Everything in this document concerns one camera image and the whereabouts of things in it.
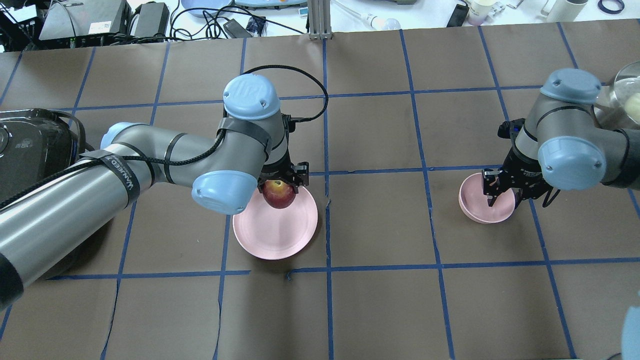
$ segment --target pink plate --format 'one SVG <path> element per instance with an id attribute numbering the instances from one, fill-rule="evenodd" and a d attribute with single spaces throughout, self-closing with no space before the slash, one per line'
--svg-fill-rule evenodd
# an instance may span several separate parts
<path id="1" fill-rule="evenodd" d="M 486 202 L 482 191 L 482 173 L 466 178 L 460 186 L 458 203 L 462 212 L 480 224 L 495 224 L 507 220 L 516 208 L 516 197 L 512 189 L 498 196 L 492 207 Z"/>
<path id="2" fill-rule="evenodd" d="M 249 205 L 234 215 L 234 233 L 249 254 L 279 260 L 302 250 L 316 231 L 318 212 L 311 193 L 299 187 L 296 199 L 284 209 L 272 208 L 258 192 Z"/>

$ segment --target velcro strap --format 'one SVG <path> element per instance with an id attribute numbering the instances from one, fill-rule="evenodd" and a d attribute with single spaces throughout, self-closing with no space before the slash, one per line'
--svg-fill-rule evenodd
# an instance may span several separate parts
<path id="1" fill-rule="evenodd" d="M 129 198 L 127 206 L 140 196 L 140 183 L 138 182 L 138 178 L 120 155 L 113 154 L 106 150 L 95 150 L 80 154 L 80 157 L 100 160 L 112 173 L 118 176 L 120 182 L 122 182 L 122 185 L 124 185 L 124 188 L 127 190 L 127 196 Z"/>
<path id="2" fill-rule="evenodd" d="M 255 139 L 257 142 L 262 144 L 264 147 L 264 154 L 267 156 L 267 159 L 269 159 L 269 154 L 271 154 L 271 148 L 273 146 L 273 139 L 271 139 L 271 135 L 269 135 L 265 129 L 253 122 L 233 117 L 222 118 L 220 126 L 218 126 L 218 132 L 222 129 L 241 133 Z"/>

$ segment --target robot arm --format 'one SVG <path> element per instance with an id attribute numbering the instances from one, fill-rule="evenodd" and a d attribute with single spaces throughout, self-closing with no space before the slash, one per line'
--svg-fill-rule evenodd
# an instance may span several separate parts
<path id="1" fill-rule="evenodd" d="M 599 80 L 577 69 L 555 71 L 540 90 L 529 116 L 505 122 L 498 135 L 511 150 L 498 170 L 483 171 L 489 206 L 510 188 L 516 203 L 553 188 L 584 190 L 603 183 L 640 189 L 640 131 L 595 127 L 592 105 Z"/>
<path id="2" fill-rule="evenodd" d="M 228 215 L 242 212 L 265 179 L 308 185 L 308 164 L 289 159 L 288 115 L 273 85 L 246 74 L 223 97 L 228 116 L 217 140 L 119 123 L 102 150 L 0 209 L 0 309 L 155 182 L 192 187 L 197 203 Z M 104 166 L 87 167 L 95 159 Z"/>

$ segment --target apple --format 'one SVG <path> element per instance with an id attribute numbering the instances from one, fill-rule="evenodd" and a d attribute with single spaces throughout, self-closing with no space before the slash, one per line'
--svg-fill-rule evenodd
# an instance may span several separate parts
<path id="1" fill-rule="evenodd" d="M 282 180 L 267 180 L 262 185 L 262 196 L 272 208 L 284 209 L 296 198 L 296 192 Z"/>

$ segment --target gray device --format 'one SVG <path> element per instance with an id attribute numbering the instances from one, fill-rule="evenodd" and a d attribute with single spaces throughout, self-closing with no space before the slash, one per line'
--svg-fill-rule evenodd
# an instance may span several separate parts
<path id="1" fill-rule="evenodd" d="M 223 27 L 225 28 L 225 32 L 231 38 L 252 38 L 253 35 L 249 33 L 246 29 L 242 27 L 235 19 L 230 19 L 225 22 Z"/>
<path id="2" fill-rule="evenodd" d="M 49 49 L 70 47 L 72 42 L 78 46 L 106 45 L 113 42 L 108 35 L 127 33 L 130 13 L 126 0 L 55 2 L 49 8 L 40 41 Z"/>
<path id="3" fill-rule="evenodd" d="M 165 3 L 147 3 L 140 7 L 140 15 L 133 36 L 136 38 L 164 36 L 169 22 L 169 8 Z"/>

